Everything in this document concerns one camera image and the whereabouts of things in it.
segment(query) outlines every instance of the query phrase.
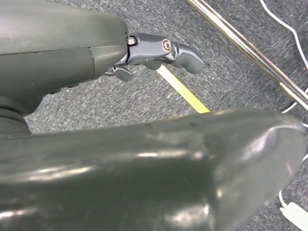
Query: robotic hand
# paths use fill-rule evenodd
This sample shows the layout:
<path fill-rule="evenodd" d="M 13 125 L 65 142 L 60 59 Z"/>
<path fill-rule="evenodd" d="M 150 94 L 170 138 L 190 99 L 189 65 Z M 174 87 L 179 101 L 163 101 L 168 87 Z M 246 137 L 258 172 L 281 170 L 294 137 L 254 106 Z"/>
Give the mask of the robotic hand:
<path fill-rule="evenodd" d="M 198 74 L 203 61 L 165 37 L 129 33 L 115 16 L 39 0 L 0 0 L 0 108 L 26 116 L 47 94 L 100 76 L 130 81 L 127 65 Z"/>

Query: shiny surface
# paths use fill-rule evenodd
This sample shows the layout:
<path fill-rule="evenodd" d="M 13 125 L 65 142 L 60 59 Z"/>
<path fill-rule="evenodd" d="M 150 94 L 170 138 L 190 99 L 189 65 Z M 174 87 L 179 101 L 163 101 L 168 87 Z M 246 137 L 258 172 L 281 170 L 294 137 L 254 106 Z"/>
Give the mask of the shiny surface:
<path fill-rule="evenodd" d="M 226 110 L 0 147 L 0 230 L 234 231 L 307 145 L 291 116 Z"/>
<path fill-rule="evenodd" d="M 198 10 L 205 18 L 222 32 L 225 37 L 233 42 L 234 45 L 254 61 L 260 69 L 268 74 L 273 81 L 308 111 L 308 96 L 297 84 L 291 80 L 286 74 L 279 69 L 277 66 L 264 56 L 252 43 L 245 38 L 214 9 L 203 0 L 187 0 L 189 4 Z"/>

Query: gray carpet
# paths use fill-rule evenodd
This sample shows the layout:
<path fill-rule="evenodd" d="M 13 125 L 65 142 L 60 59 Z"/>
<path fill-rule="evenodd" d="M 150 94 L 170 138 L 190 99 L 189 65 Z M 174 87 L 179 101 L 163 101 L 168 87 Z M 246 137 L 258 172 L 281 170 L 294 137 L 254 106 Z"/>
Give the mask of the gray carpet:
<path fill-rule="evenodd" d="M 267 76 L 183 0 L 49 0 L 111 13 L 123 18 L 131 30 L 167 36 L 192 46 L 206 62 L 197 76 L 168 66 L 210 110 L 254 107 L 282 110 L 291 104 Z M 208 1 L 232 25 L 288 74 L 303 89 L 307 71 L 291 33 L 268 16 L 259 1 Z M 308 1 L 266 0 L 270 9 L 295 28 L 308 56 Z M 131 68 L 135 79 L 123 83 L 104 77 L 48 95 L 26 120 L 35 133 L 120 126 L 195 113 L 189 105 L 156 72 Z M 308 121 L 297 107 L 291 113 Z M 283 191 L 308 211 L 308 161 Z M 258 211 L 242 231 L 297 231 L 284 218 L 275 200 Z"/>

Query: robotic finger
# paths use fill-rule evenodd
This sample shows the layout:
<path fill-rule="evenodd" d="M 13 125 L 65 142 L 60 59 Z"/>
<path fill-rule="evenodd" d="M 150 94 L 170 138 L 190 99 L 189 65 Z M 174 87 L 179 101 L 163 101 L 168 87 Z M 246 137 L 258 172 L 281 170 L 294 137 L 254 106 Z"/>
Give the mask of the robotic finger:
<path fill-rule="evenodd" d="M 151 70 L 157 70 L 162 63 L 184 68 L 192 74 L 199 74 L 203 70 L 202 59 L 193 49 L 166 37 L 128 33 L 128 53 L 121 61 L 115 64 L 111 71 L 104 75 L 114 75 L 122 81 L 130 81 L 133 74 L 123 66 L 144 65 Z"/>

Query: gray plastic casing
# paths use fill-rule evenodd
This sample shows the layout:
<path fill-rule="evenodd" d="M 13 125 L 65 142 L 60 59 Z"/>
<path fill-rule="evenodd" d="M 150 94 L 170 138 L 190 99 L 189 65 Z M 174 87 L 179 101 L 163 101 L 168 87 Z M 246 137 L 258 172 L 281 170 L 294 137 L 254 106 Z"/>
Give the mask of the gray plastic casing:
<path fill-rule="evenodd" d="M 23 116 L 46 94 L 100 77 L 128 50 L 126 25 L 112 15 L 0 0 L 0 20 L 0 108 Z"/>

